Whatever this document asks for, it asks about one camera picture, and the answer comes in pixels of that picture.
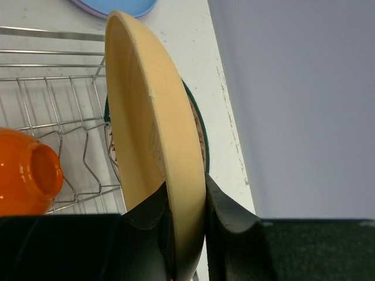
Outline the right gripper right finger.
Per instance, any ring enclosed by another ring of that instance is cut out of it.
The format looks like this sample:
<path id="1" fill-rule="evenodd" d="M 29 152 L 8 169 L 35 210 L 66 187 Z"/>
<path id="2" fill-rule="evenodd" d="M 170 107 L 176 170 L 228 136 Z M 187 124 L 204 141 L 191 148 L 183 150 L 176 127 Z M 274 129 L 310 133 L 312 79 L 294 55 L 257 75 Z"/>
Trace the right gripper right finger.
<path id="1" fill-rule="evenodd" d="M 210 280 L 276 280 L 261 219 L 205 175 L 206 249 Z"/>

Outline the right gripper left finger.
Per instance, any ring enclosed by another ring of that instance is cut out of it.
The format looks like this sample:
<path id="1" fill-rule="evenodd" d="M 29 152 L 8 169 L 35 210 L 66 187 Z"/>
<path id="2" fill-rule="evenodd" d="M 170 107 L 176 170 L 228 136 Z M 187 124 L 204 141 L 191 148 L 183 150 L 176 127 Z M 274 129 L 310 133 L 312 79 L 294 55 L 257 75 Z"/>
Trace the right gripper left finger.
<path id="1" fill-rule="evenodd" d="M 120 280 L 172 280 L 173 223 L 166 183 L 123 219 Z"/>

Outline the yellow plate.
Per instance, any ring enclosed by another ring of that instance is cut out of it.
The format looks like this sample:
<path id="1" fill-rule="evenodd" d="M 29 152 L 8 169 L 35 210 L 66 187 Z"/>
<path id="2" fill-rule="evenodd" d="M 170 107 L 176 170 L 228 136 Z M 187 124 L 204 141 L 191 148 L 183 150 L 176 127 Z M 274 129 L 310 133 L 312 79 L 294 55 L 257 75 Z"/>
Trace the yellow plate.
<path id="1" fill-rule="evenodd" d="M 163 44 L 139 20 L 110 13 L 105 74 L 127 210 L 166 184 L 173 278 L 192 278 L 204 240 L 206 188 L 199 137 L 182 79 Z"/>

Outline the green rimmed printed plate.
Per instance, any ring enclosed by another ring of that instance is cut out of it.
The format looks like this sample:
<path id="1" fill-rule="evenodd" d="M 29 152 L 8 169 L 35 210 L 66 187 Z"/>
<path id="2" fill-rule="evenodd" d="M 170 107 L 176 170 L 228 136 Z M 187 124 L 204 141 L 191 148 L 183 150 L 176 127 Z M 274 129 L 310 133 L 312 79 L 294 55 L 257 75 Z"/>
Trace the green rimmed printed plate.
<path id="1" fill-rule="evenodd" d="M 189 99 L 190 107 L 192 109 L 193 117 L 196 124 L 197 134 L 199 137 L 200 142 L 200 150 L 203 159 L 204 171 L 209 172 L 210 170 L 210 150 L 209 150 L 209 138 L 207 135 L 206 126 L 204 124 L 204 120 L 198 104 L 191 93 L 191 90 L 188 88 L 186 83 L 182 81 L 183 86 L 185 88 L 186 94 Z M 118 163 L 117 163 L 117 155 L 115 152 L 114 140 L 113 140 L 113 130 L 111 126 L 111 117 L 110 117 L 110 109 L 109 109 L 109 102 L 108 98 L 105 100 L 105 111 L 104 111 L 104 131 L 105 131 L 105 143 L 107 147 L 108 157 L 110 159 L 112 168 L 118 180 L 120 180 L 120 174 L 118 170 Z"/>

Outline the blue plate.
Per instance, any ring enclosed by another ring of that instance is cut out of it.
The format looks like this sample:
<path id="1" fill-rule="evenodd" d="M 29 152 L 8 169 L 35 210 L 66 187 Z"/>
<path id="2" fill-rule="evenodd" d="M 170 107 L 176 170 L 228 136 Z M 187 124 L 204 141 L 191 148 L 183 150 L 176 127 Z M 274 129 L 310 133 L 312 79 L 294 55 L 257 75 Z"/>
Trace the blue plate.
<path id="1" fill-rule="evenodd" d="M 104 0 L 109 13 L 113 10 L 125 12 L 135 18 L 148 14 L 156 5 L 156 0 Z"/>

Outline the purple plate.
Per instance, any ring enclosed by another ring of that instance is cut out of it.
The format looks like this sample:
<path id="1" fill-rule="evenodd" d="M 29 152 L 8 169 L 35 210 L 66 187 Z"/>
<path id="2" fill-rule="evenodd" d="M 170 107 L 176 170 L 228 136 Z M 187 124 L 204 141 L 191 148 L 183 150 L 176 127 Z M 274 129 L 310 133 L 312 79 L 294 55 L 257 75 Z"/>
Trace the purple plate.
<path id="1" fill-rule="evenodd" d="M 92 0 L 92 1 L 79 1 L 71 0 L 73 4 L 81 8 L 83 11 L 96 16 L 101 19 L 108 18 L 108 8 L 105 1 L 102 0 Z"/>

